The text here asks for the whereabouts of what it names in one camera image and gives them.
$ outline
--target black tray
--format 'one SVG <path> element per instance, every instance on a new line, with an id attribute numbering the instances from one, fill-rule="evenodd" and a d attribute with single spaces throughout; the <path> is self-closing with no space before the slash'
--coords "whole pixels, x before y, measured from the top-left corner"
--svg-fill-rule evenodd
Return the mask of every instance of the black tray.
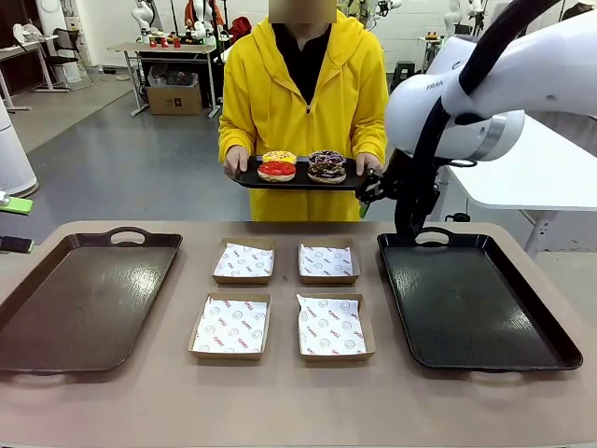
<path id="1" fill-rule="evenodd" d="M 566 371 L 582 355 L 495 240 L 378 236 L 410 352 L 429 368 Z"/>
<path id="2" fill-rule="evenodd" d="M 307 157 L 298 158 L 297 174 L 290 182 L 268 182 L 261 179 L 257 174 L 257 167 L 260 164 L 261 156 L 249 157 L 247 170 L 244 173 L 239 172 L 233 177 L 234 181 L 248 189 L 333 189 L 337 191 L 355 191 L 363 181 L 363 176 L 356 175 L 356 161 L 354 159 L 345 159 L 346 180 L 338 185 L 313 182 L 307 175 L 307 169 L 309 168 L 309 159 Z"/>

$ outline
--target hood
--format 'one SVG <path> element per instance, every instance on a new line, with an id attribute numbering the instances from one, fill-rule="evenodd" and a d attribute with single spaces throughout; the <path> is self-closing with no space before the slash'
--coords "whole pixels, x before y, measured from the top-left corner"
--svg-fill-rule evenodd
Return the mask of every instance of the hood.
<path id="1" fill-rule="evenodd" d="M 332 23 L 332 31 L 327 44 L 326 55 L 337 68 L 343 66 L 353 56 L 361 43 L 365 29 L 355 18 L 348 18 L 340 11 L 336 13 L 336 23 Z M 271 76 L 288 77 L 284 58 L 276 47 L 276 39 L 271 29 L 270 19 L 260 22 L 251 34 L 266 69 Z"/>

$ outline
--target donut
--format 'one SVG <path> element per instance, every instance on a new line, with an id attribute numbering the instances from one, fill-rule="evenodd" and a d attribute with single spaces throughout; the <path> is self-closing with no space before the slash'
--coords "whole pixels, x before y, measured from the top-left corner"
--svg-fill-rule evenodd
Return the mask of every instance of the donut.
<path id="1" fill-rule="evenodd" d="M 257 168 L 257 174 L 268 182 L 288 182 L 297 173 L 295 165 L 289 161 L 266 161 Z"/>
<path id="2" fill-rule="evenodd" d="M 344 163 L 344 157 L 336 151 L 317 151 L 309 156 L 309 164 L 315 163 L 334 163 L 336 165 L 342 165 Z"/>
<path id="3" fill-rule="evenodd" d="M 346 170 L 336 163 L 316 163 L 309 167 L 307 175 L 319 184 L 341 184 L 346 179 Z"/>
<path id="4" fill-rule="evenodd" d="M 265 161 L 289 161 L 293 165 L 297 163 L 297 156 L 289 151 L 270 151 L 266 152 L 261 158 Z"/>

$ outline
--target beige tabletop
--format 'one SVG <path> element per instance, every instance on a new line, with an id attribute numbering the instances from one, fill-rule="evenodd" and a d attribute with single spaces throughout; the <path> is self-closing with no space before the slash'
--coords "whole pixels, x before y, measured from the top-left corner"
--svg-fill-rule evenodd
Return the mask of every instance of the beige tabletop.
<path id="1" fill-rule="evenodd" d="M 170 47 L 163 49 L 160 44 L 156 49 L 152 49 L 149 44 L 134 44 L 124 43 L 110 47 L 109 51 L 143 51 L 152 53 L 191 53 L 191 54 L 206 54 L 215 50 L 215 45 L 185 45 L 180 49 L 176 49 L 174 44 L 168 44 Z"/>
<path id="2" fill-rule="evenodd" d="M 490 234 L 585 357 L 577 371 L 483 374 L 430 371 L 410 356 L 375 237 L 392 225 L 267 225 L 200 222 L 79 222 L 59 228 L 31 256 L 41 260 L 64 235 L 133 225 L 184 237 L 172 270 L 130 359 L 91 377 L 0 377 L 0 439 L 64 447 L 247 445 L 530 446 L 597 441 L 597 332 L 502 229 L 450 224 Z M 210 267 L 226 236 L 275 238 L 266 352 L 255 361 L 198 361 L 187 351 L 207 293 Z M 359 252 L 355 287 L 299 284 L 298 241 L 350 235 Z M 15 275 L 0 298 L 22 279 Z M 308 365 L 299 358 L 295 294 L 364 294 L 377 353 L 368 362 Z"/>

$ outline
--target tray handle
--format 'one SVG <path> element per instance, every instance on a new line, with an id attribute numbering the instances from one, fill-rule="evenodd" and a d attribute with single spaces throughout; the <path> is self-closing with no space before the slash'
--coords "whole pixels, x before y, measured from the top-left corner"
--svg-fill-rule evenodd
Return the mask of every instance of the tray handle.
<path id="1" fill-rule="evenodd" d="M 448 237 L 448 243 L 445 244 L 440 241 L 426 241 L 424 243 L 415 242 L 417 245 L 421 247 L 442 247 L 445 245 L 451 245 L 454 241 L 454 238 L 456 237 L 456 234 L 453 231 L 447 231 L 446 229 L 443 229 L 441 227 L 425 227 L 421 230 L 419 235 L 423 235 L 424 233 L 441 233 L 442 235 Z"/>
<path id="2" fill-rule="evenodd" d="M 145 240 L 142 243 L 136 243 L 135 241 L 121 241 L 120 243 L 113 243 L 112 237 L 114 235 L 118 235 L 119 233 L 130 232 L 130 233 L 139 233 L 142 235 Z M 95 235 L 97 238 L 96 242 L 101 242 L 104 245 L 114 245 L 117 247 L 143 247 L 143 246 L 151 246 L 155 245 L 156 240 L 160 237 L 149 231 L 144 231 L 138 227 L 117 227 L 112 229 L 111 231 L 107 231 L 106 233 L 99 233 Z"/>

